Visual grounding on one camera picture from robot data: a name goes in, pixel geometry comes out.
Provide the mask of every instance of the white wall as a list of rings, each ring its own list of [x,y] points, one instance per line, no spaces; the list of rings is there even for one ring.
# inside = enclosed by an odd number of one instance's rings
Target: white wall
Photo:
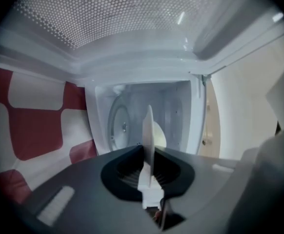
[[[220,158],[240,159],[275,134],[267,92],[284,72],[284,36],[212,76],[220,116]]]

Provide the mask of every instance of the white plastic piece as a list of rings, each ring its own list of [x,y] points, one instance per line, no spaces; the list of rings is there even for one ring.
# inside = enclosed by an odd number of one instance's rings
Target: white plastic piece
[[[154,145],[154,127],[153,127],[153,111],[152,107],[148,105],[147,114],[143,121],[142,125],[142,144],[144,148],[144,161],[148,164],[145,168],[149,174],[148,176],[148,185],[151,186],[153,170],[154,170],[154,154],[155,154],[155,145]]]
[[[167,147],[165,133],[157,122],[153,122],[154,145],[159,147]]]
[[[138,190],[142,193],[142,207],[158,207],[160,209],[160,201],[164,196],[164,191],[154,176],[150,178],[149,165],[144,162],[144,166],[140,172]]]
[[[70,186],[63,186],[51,202],[40,212],[37,219],[47,226],[52,226],[64,211],[66,205],[73,197],[75,190]]]

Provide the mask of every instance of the perforated metal panel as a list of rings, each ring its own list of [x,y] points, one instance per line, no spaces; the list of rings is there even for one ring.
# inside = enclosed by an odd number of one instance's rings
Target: perforated metal panel
[[[195,31],[217,0],[17,0],[14,9],[72,49],[112,34]]]

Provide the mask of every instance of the red and white checkered fabric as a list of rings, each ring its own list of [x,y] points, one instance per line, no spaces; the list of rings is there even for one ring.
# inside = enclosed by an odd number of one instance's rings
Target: red and white checkered fabric
[[[84,88],[0,69],[0,186],[22,203],[69,165],[97,155]]]

